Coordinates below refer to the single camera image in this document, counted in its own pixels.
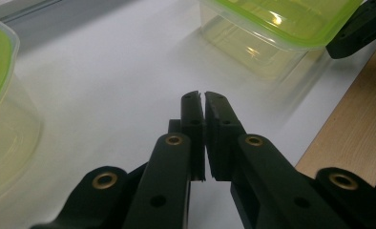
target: white surface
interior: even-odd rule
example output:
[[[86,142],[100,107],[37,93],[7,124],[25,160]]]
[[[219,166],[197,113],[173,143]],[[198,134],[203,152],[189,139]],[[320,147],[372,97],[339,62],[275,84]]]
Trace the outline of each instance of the white surface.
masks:
[[[0,197],[0,229],[54,219],[97,167],[146,162],[191,91],[226,95],[248,133],[296,164],[376,48],[311,53],[277,84],[201,37],[196,0],[62,1],[9,26],[21,40],[15,73],[44,126],[28,170]],[[229,184],[207,173],[192,185],[189,228],[242,228]]]

